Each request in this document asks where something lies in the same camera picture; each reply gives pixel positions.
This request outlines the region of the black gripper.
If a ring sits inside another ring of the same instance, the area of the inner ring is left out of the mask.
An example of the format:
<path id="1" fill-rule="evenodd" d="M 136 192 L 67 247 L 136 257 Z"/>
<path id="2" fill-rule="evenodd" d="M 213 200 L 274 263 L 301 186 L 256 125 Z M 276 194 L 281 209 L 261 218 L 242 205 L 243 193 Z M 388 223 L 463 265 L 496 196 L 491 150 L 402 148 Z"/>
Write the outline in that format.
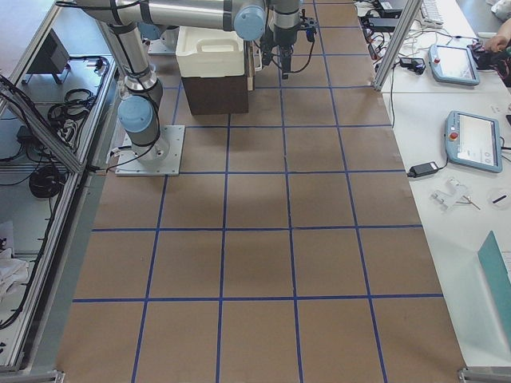
<path id="1" fill-rule="evenodd" d="M 259 40 L 263 66 L 268 66 L 272 63 L 273 49 L 276 46 L 279 48 L 283 79 L 288 79 L 291 72 L 292 46 L 296 43 L 297 33 L 298 30 L 295 27 L 290 29 L 267 27 Z"/>

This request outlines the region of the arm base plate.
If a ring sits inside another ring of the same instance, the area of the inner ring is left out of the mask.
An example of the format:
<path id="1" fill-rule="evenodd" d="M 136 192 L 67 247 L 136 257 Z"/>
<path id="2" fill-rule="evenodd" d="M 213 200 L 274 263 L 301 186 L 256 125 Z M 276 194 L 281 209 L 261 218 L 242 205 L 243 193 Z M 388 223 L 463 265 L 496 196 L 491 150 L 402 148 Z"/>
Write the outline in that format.
<path id="1" fill-rule="evenodd" d="M 120 166 L 114 171 L 118 176 L 178 176 L 184 144 L 183 125 L 164 125 L 155 145 L 144 154 L 147 148 L 133 148 L 126 133 L 123 145 L 129 148 L 120 152 Z"/>

